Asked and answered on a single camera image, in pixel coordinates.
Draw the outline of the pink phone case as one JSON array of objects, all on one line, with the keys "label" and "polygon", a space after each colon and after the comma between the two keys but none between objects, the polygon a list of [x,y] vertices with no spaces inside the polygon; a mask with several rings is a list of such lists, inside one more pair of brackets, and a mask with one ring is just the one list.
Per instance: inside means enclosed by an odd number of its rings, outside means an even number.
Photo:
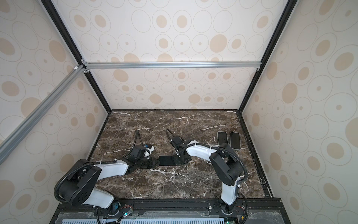
[{"label": "pink phone case", "polygon": [[158,161],[159,161],[159,166],[163,166],[163,167],[178,166],[177,155],[160,155],[158,157]]}]

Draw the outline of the black phone silver edge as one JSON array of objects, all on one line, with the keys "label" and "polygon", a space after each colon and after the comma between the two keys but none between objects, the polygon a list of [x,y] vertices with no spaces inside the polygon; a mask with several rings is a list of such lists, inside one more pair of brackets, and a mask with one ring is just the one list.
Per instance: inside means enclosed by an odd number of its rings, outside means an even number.
[{"label": "black phone silver edge", "polygon": [[218,145],[221,145],[221,144],[224,144],[224,143],[228,144],[227,133],[222,132],[222,131],[217,132],[217,141],[218,141]]}]

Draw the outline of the black phone white edge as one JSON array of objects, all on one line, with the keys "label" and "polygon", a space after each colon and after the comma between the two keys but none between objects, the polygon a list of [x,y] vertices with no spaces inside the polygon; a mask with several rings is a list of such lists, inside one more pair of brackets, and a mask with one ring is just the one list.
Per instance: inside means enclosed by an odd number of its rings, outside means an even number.
[{"label": "black phone white edge", "polygon": [[241,137],[237,132],[230,132],[230,146],[232,149],[241,149]]}]

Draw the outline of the black phone purple edge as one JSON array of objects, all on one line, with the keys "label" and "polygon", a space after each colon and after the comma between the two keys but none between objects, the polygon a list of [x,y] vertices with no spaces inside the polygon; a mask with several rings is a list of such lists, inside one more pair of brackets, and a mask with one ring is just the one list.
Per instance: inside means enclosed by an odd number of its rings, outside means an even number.
[{"label": "black phone purple edge", "polygon": [[159,166],[176,166],[172,155],[161,155],[158,157]]}]

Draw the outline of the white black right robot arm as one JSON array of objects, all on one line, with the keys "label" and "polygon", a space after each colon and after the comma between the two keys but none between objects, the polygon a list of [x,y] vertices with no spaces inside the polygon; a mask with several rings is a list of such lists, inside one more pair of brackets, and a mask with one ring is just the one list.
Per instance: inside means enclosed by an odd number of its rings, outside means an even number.
[{"label": "white black right robot arm", "polygon": [[170,144],[176,152],[172,160],[177,166],[187,164],[192,157],[209,161],[222,182],[221,201],[228,206],[234,204],[240,184],[248,179],[248,171],[228,144],[210,146],[195,140],[185,141],[180,136],[172,137]]}]

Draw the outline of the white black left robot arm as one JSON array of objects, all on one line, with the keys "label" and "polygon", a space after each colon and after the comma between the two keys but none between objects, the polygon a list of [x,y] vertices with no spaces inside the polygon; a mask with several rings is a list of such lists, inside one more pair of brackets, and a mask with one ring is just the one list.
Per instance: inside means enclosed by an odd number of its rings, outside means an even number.
[{"label": "white black left robot arm", "polygon": [[90,162],[80,159],[57,182],[54,195],[57,201],[72,206],[88,205],[103,209],[119,209],[115,196],[96,188],[99,180],[124,176],[138,169],[152,169],[158,161],[151,157],[155,147],[151,144],[134,146],[121,160]]}]

